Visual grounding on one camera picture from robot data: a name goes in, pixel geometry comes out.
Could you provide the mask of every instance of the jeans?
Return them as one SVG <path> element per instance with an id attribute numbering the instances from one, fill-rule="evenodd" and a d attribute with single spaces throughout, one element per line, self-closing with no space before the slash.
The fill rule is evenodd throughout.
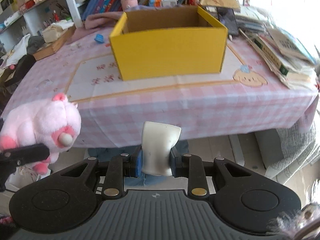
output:
<path id="1" fill-rule="evenodd" d="M 127 146 L 122 148 L 89 148 L 88 153 L 90 157 L 98 158 L 99 162 L 110 161 L 112 157 L 120 155 L 121 153 L 133 154 L 137 146 Z M 175 145 L 178 153 L 189 153 L 189 144 L 187 140 L 178 141 Z M 125 186 L 150 186 L 165 181 L 166 177 L 154 176 L 141 172 L 138 178 L 124 178 Z"/>

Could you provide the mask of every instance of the metal screw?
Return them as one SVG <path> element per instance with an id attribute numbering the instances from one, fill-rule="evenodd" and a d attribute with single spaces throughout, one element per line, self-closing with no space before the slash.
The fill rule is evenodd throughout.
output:
<path id="1" fill-rule="evenodd" d="M 207 194 L 207 190 L 201 187 L 196 187 L 193 190 L 191 190 L 191 193 L 195 196 L 204 196 Z"/>
<path id="2" fill-rule="evenodd" d="M 107 188 L 103 192 L 106 196 L 114 197 L 117 196 L 120 192 L 116 188 Z"/>

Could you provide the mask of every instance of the yellow cardboard box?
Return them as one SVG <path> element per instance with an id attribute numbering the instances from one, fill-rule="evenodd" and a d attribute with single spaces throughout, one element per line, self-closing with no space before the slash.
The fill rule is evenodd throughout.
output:
<path id="1" fill-rule="evenodd" d="M 227 28 L 197 6 L 123 13 L 110 43 L 123 80 L 219 73 Z"/>

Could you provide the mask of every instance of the pink plush toy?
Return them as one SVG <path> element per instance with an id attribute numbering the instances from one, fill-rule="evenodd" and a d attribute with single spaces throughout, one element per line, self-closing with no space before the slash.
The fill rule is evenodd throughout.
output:
<path id="1" fill-rule="evenodd" d="M 77 105 L 60 93 L 53 99 L 26 103 L 10 111 L 0 132 L 0 150 L 43 143 L 50 156 L 26 166 L 38 174 L 48 172 L 60 152 L 67 151 L 80 133 L 81 117 Z"/>

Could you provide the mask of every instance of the pink blanket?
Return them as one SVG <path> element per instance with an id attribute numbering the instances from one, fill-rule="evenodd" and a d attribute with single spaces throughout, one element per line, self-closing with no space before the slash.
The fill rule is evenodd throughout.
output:
<path id="1" fill-rule="evenodd" d="M 123 12 L 105 12 L 89 15 L 84 22 L 84 27 L 76 28 L 75 33 L 66 44 L 73 43 L 91 33 L 100 31 L 105 27 L 113 27 L 116 24 L 116 21 L 120 19 L 122 13 Z"/>

